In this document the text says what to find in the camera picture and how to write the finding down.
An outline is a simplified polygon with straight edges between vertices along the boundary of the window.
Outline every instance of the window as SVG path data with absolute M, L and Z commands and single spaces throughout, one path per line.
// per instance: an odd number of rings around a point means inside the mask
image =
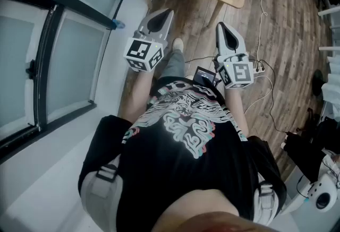
M 79 0 L 0 0 L 1 162 L 96 106 L 112 29 Z

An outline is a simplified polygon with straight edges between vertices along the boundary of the cable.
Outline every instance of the cable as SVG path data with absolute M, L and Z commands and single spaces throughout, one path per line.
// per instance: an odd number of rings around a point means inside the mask
M 271 100 L 273 101 L 273 105 L 271 106 L 270 111 L 269 111 L 269 114 L 270 114 L 270 116 L 271 116 L 271 119 L 273 120 L 273 123 L 274 123 L 274 128 L 275 128 L 275 130 L 278 131 L 278 132 L 287 133 L 287 131 L 281 131 L 281 130 L 279 130 L 279 129 L 276 127 L 274 117 L 273 117 L 272 114 L 271 114 L 271 111 L 272 111 L 273 108 L 274 108 L 274 87 L 275 87 L 275 83 L 276 83 L 276 74 L 275 74 L 275 71 L 274 71 L 274 69 L 268 64 L 268 62 L 265 61 L 264 59 L 261 59 L 260 62 L 266 63 L 266 64 L 268 65 L 268 67 L 271 68 L 271 70 L 273 71 L 273 74 L 274 74 L 274 84 L 273 84 L 273 89 L 271 90 Z
M 339 186 L 339 175 L 340 174 L 336 174 L 336 172 L 332 169 L 332 168 L 330 168 L 323 160 L 322 160 L 322 163 L 329 169 L 329 171 L 334 175 L 334 177 L 336 178 L 336 183 L 335 183 L 335 186 L 336 186 L 336 188 L 337 189 L 340 189 L 340 186 Z
M 297 190 L 297 192 L 298 192 L 301 196 L 303 196 L 303 197 L 305 197 L 305 198 L 308 198 L 307 196 L 304 196 L 304 195 L 299 191 L 299 189 L 298 189 L 298 185 L 299 185 L 301 179 L 303 178 L 303 176 L 304 176 L 304 175 L 302 175 L 302 176 L 300 177 L 299 181 L 297 182 L 297 184 L 296 184 L 296 190 Z
M 205 57 L 200 57 L 200 58 L 194 58 L 194 59 L 192 59 L 192 60 L 185 61 L 185 63 L 192 62 L 192 61 L 194 61 L 194 60 L 210 58 L 210 57 L 215 57 L 215 56 L 205 56 Z
M 261 68 L 263 68 L 263 70 L 264 70 L 264 64 L 261 62 L 261 61 L 258 61 L 258 60 L 256 60 L 256 59 L 250 59 L 250 58 L 248 58 L 248 60 L 249 61 L 256 61 L 257 62 L 257 65 L 256 65 L 256 69 L 258 69 L 259 68 L 259 64 L 261 64 Z
M 261 13 L 261 16 L 260 16 L 260 28 L 259 28 L 259 42 L 258 42 L 258 45 L 257 45 L 257 50 L 256 50 L 256 59 L 259 60 L 259 49 L 260 49 L 260 43 L 261 43 L 261 24 L 262 24 L 262 16 L 268 16 L 268 13 L 264 10 L 264 7 L 262 6 L 262 0 L 260 2 L 260 5 L 261 5 L 261 10 L 262 10 L 262 13 Z
M 264 97 L 268 96 L 268 95 L 270 94 L 270 92 L 273 90 L 273 83 L 271 82 L 271 80 L 269 79 L 268 76 L 266 76 L 266 75 L 259 75 L 259 76 L 254 77 L 254 79 L 259 78 L 259 77 L 265 77 L 265 78 L 267 78 L 267 79 L 269 80 L 269 82 L 270 82 L 270 84 L 271 84 L 270 91 L 269 91 L 266 95 L 264 95 L 263 97 L 261 97 L 260 99 L 256 100 L 254 103 L 252 103 L 252 104 L 245 110 L 244 114 L 247 113 L 248 109 L 249 109 L 252 105 L 254 105 L 254 104 L 255 104 L 256 102 L 258 102 L 259 100 L 262 100 Z

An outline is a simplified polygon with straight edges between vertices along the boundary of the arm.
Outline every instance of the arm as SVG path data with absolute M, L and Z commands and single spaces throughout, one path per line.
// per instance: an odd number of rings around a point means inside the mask
M 225 97 L 225 106 L 232 113 L 237 125 L 242 130 L 243 135 L 249 135 L 249 129 L 247 125 L 247 120 L 245 119 L 242 99 L 238 89 L 225 89 L 224 90 Z
M 123 110 L 123 119 L 134 123 L 146 111 L 153 75 L 153 71 L 138 74 L 132 92 L 128 97 L 126 108 Z

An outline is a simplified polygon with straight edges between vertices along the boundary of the wooden floor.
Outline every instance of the wooden floor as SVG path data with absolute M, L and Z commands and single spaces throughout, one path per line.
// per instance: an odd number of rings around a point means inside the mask
M 215 55 L 215 26 L 211 29 L 206 26 L 216 3 L 216 0 L 153 0 L 153 10 L 169 7 L 175 11 L 170 42 L 176 37 L 183 39 L 186 61 Z M 259 58 L 266 60 L 276 74 L 272 115 L 280 130 L 294 132 L 303 126 L 308 107 L 318 112 L 322 108 L 322 102 L 311 94 L 311 78 L 317 68 L 327 73 L 326 54 L 320 53 L 318 47 L 331 44 L 329 21 L 318 16 L 316 0 L 263 0 L 263 8 L 268 16 L 262 17 Z M 216 24 L 224 21 L 232 25 L 243 36 L 251 58 L 256 58 L 260 15 L 260 0 L 245 0 L 241 9 L 224 5 Z M 193 75 L 197 66 L 214 71 L 211 58 L 206 58 L 186 63 L 187 74 Z M 265 74 L 274 81 L 269 67 Z M 242 90 L 244 109 L 269 90 L 267 79 L 256 79 Z M 280 149 L 285 134 L 274 129 L 269 116 L 272 103 L 270 96 L 259 101 L 249 109 L 246 118 L 250 134 L 268 141 L 285 179 L 294 165 Z

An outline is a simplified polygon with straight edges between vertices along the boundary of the skin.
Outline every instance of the skin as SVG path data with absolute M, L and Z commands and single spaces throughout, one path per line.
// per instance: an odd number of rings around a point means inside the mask
M 154 72 L 140 72 L 122 118 L 134 123 L 146 111 Z M 249 135 L 240 92 L 225 90 L 225 104 L 245 136 Z M 246 221 L 219 190 L 195 190 L 172 203 L 158 218 L 152 232 L 273 231 Z

